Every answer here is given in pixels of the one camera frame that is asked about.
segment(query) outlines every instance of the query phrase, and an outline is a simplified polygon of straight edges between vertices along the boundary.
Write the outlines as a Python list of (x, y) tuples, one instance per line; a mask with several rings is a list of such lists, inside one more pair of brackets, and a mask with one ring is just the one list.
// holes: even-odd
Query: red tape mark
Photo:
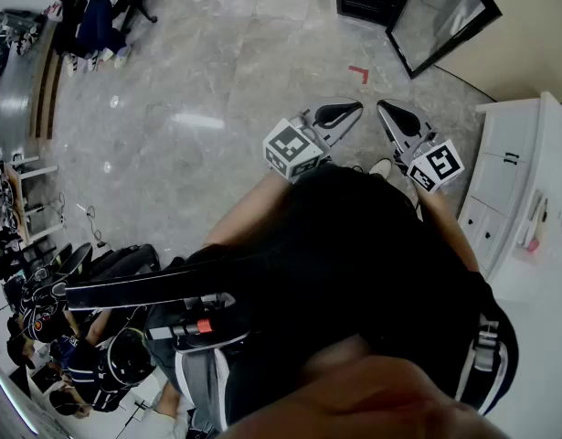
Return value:
[(362, 80), (362, 84), (368, 84), (368, 74), (370, 70), (360, 69), (359, 67), (354, 67), (354, 65), (350, 65), (348, 67), (351, 71), (357, 71), (358, 73), (362, 73), (364, 75), (364, 79)]

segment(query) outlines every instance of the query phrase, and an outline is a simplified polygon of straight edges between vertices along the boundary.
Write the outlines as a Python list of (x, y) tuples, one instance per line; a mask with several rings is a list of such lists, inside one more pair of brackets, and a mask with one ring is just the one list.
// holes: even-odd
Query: white shoe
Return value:
[(370, 169), (369, 174), (379, 174), (385, 180), (390, 176), (390, 171), (392, 170), (392, 161), (387, 157), (380, 159), (373, 167)]
[(71, 78), (78, 71), (78, 58), (75, 55), (66, 56), (65, 67), (68, 69), (68, 76)]
[(94, 71), (98, 67), (98, 55), (98, 50), (96, 50), (88, 59), (88, 71)]
[(105, 48), (104, 49), (104, 53), (101, 56), (101, 60), (103, 62), (107, 62), (108, 60), (110, 60), (112, 57), (114, 57), (114, 52), (112, 52), (109, 48)]
[(124, 65), (126, 65), (126, 60), (128, 60), (128, 56), (131, 54), (131, 50), (133, 49), (132, 46), (126, 46), (126, 50), (122, 55), (116, 54), (116, 59), (114, 60), (114, 68), (121, 69)]

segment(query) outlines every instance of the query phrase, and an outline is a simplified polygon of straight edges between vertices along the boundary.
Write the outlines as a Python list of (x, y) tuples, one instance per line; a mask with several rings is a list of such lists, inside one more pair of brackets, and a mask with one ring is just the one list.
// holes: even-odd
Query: black helmet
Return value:
[(114, 337), (106, 356), (112, 376), (123, 385), (140, 384), (155, 367), (144, 333), (133, 327)]

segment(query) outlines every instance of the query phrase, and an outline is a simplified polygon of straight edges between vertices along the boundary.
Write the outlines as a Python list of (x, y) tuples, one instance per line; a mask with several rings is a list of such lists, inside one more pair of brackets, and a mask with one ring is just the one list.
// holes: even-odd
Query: cabinet drawer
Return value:
[(518, 161), (530, 161), (538, 128), (539, 107), (491, 109), (486, 113), (480, 151)]
[(480, 154), (473, 171), (470, 194), (505, 216), (522, 195), (527, 163), (500, 156)]
[(478, 201), (469, 195), (463, 203), (463, 208), (461, 209), (458, 222), (460, 223), (461, 230), (463, 230), (463, 234), (465, 234), (465, 237), (470, 244), (473, 244), (473, 240), (480, 228), (480, 224), (482, 224), (483, 213), (486, 208), (487, 207), (481, 201)]
[(486, 208), (482, 223), (473, 240), (473, 253), (478, 263), (490, 269), (495, 253), (499, 249), (508, 218), (497, 211)]

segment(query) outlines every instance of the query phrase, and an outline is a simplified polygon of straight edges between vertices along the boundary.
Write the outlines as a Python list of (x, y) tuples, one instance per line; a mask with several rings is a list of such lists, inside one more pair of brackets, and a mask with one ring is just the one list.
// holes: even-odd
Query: blue pants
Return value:
[(126, 47), (126, 37), (112, 27), (112, 5), (108, 0), (90, 0), (81, 20), (78, 44), (89, 52), (108, 48), (117, 53)]

